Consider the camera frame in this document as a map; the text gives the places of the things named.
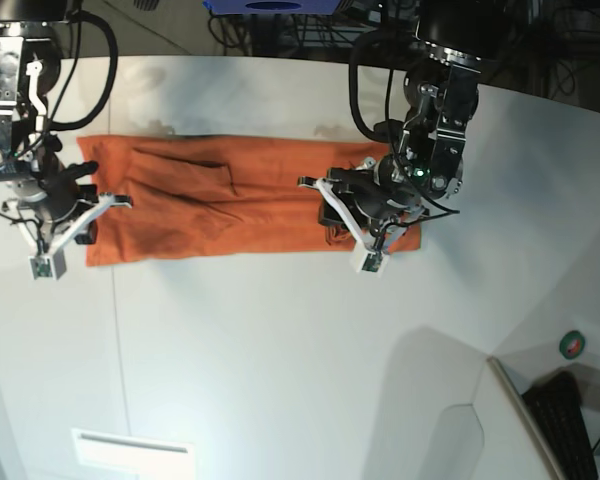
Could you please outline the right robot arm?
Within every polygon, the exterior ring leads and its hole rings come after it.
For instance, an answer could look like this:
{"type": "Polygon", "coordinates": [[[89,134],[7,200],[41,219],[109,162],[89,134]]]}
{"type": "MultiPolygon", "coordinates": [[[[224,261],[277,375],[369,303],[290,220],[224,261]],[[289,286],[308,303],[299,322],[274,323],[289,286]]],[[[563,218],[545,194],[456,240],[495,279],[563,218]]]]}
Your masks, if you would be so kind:
{"type": "Polygon", "coordinates": [[[119,47],[109,23],[79,1],[0,1],[0,183],[15,197],[0,216],[19,227],[32,248],[36,267],[50,262],[74,241],[92,245],[95,221],[127,196],[101,193],[81,178],[99,168],[93,160],[64,165],[58,154],[61,132],[88,126],[106,106],[114,86],[119,47]],[[57,118],[60,105],[48,95],[61,73],[61,48],[54,25],[100,30],[108,46],[104,88],[92,109],[70,122],[57,118]]]}

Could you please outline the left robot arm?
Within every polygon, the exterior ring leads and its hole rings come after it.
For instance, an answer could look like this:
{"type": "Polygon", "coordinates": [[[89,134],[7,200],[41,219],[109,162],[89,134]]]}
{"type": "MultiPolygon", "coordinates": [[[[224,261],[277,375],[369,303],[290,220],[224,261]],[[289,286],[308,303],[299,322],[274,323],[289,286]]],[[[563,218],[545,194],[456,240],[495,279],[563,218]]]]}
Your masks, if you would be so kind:
{"type": "Polygon", "coordinates": [[[348,62],[348,100],[358,131],[387,146],[377,161],[332,167],[298,184],[322,197],[318,222],[348,232],[377,257],[393,239],[422,223],[457,215],[442,200],[463,184],[466,131],[479,105],[481,66],[506,40],[503,1],[420,1],[415,28],[386,24],[360,35],[348,62]],[[368,126],[359,106],[358,70],[366,53],[403,53],[410,63],[403,93],[404,119],[389,113],[368,126]]]}

